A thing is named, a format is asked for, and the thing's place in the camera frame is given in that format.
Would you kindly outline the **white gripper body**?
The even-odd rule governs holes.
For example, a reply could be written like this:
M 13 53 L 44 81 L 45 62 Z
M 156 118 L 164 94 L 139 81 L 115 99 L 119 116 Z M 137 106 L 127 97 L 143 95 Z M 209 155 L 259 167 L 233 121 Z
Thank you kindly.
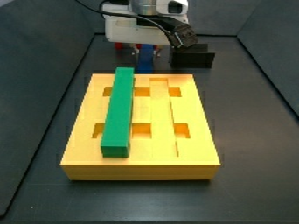
M 109 42 L 160 46 L 189 44 L 187 3 L 104 3 Z

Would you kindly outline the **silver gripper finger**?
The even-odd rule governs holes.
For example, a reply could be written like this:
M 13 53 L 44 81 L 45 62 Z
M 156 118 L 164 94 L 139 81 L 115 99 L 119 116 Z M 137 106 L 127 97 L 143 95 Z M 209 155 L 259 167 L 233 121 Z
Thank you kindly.
M 131 54 L 132 54 L 132 56 L 137 56 L 139 55 L 139 50 L 136 48 L 133 48 Z
M 153 57 L 155 57 L 156 59 L 161 57 L 161 50 L 163 50 L 163 49 L 160 49 L 160 48 L 153 50 Z

